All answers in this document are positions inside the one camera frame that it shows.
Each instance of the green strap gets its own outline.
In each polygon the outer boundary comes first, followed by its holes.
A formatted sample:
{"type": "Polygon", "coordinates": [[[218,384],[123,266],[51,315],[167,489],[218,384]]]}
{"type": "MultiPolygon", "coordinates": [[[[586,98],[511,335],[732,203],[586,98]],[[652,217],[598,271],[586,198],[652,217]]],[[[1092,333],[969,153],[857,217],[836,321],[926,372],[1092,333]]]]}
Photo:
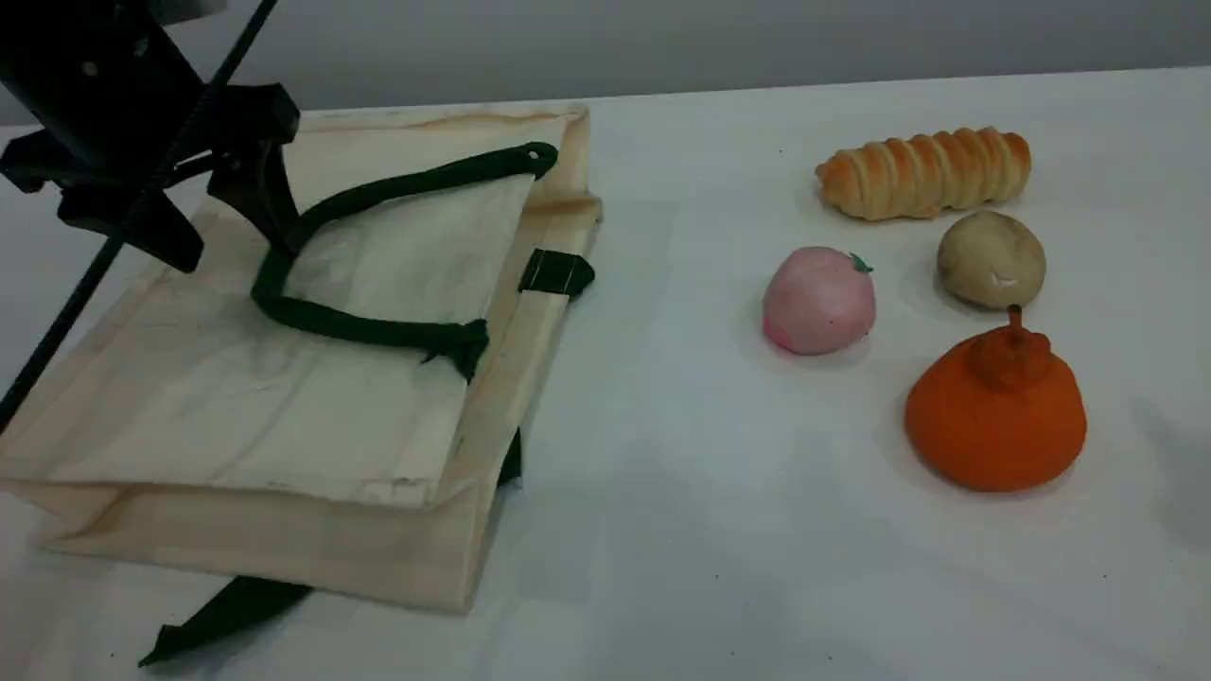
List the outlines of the green strap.
{"type": "Polygon", "coordinates": [[[165,624],[139,666],[177,658],[251,629],[291,610],[310,586],[259,577],[236,577],[182,625],[165,624]]]}
{"type": "MultiPolygon", "coordinates": [[[[521,147],[489,151],[441,167],[379,179],[346,189],[308,208],[295,229],[306,242],[325,224],[384,201],[429,191],[466,187],[515,174],[533,174],[540,179],[558,159],[550,144],[530,142],[521,147]]],[[[269,319],[309,333],[354,343],[413,348],[426,353],[429,361],[437,355],[454,362],[467,380],[475,376],[480,356],[488,347],[488,326],[482,319],[467,324],[421,324],[366,319],[318,303],[291,298],[282,293],[294,257],[270,250],[260,263],[252,285],[252,301],[269,319]]]]}

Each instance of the toy persimmon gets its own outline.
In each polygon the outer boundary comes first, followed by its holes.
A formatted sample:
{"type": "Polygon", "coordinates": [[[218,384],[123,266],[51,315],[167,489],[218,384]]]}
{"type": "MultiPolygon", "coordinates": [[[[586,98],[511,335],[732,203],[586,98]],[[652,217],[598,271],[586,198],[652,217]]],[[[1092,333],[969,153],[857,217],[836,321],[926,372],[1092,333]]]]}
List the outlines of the toy persimmon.
{"type": "Polygon", "coordinates": [[[959,343],[920,377],[905,408],[905,430],[930,468],[981,492],[1043,485],[1068,469],[1085,443],[1077,378],[1051,342],[1009,326],[959,343]]]}

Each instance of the green rope handle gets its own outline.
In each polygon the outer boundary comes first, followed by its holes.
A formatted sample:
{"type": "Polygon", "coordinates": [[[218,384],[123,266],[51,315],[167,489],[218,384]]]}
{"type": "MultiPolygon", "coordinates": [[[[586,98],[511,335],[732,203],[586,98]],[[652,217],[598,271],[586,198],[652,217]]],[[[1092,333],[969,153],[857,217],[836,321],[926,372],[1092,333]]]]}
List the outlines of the green rope handle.
{"type": "MultiPolygon", "coordinates": [[[[325,224],[372,208],[384,201],[429,191],[466,187],[515,174],[541,179],[558,160],[558,150],[541,142],[488,151],[424,172],[379,179],[320,201],[299,216],[295,229],[304,244],[325,224]]],[[[270,250],[252,285],[252,301],[269,319],[309,333],[392,348],[424,350],[424,361],[437,355],[454,362],[469,382],[480,356],[488,347],[488,325],[478,319],[467,324],[424,324],[366,319],[282,293],[294,257],[270,250]]]]}

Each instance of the spiral bread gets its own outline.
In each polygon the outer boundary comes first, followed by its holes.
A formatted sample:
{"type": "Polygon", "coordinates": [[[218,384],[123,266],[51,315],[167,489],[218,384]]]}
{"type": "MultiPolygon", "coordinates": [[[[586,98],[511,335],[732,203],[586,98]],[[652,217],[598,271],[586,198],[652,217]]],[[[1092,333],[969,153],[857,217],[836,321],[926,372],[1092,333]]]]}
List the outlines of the spiral bread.
{"type": "Polygon", "coordinates": [[[816,166],[825,201],[868,221],[931,218],[947,207],[1005,201],[1022,193],[1029,176],[1026,139],[992,127],[869,142],[816,166]]]}

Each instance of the white tablecloth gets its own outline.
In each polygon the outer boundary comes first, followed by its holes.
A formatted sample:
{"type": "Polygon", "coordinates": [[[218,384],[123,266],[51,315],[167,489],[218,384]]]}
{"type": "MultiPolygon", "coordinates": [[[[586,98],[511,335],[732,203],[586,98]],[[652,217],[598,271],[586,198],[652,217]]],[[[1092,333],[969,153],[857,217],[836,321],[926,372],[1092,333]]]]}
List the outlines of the white tablecloth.
{"type": "MultiPolygon", "coordinates": [[[[528,424],[526,485],[472,614],[316,594],[180,677],[1211,677],[1211,69],[591,107],[598,279],[528,424]],[[811,171],[838,148],[963,125],[1032,145],[1026,193],[1003,207],[1048,251],[1026,321],[1089,412],[1075,468],[1022,497],[948,486],[900,429],[929,362],[1000,324],[935,284],[959,214],[869,225],[815,198],[811,171]],[[759,301],[805,245],[874,268],[878,320],[845,353],[794,360],[762,338],[759,301]]],[[[0,378],[101,242],[54,205],[0,183],[0,378]]],[[[143,261],[122,257],[88,319],[143,261]]],[[[38,520],[0,497],[6,680],[131,679],[159,625],[225,582],[30,551],[38,520]]]]}

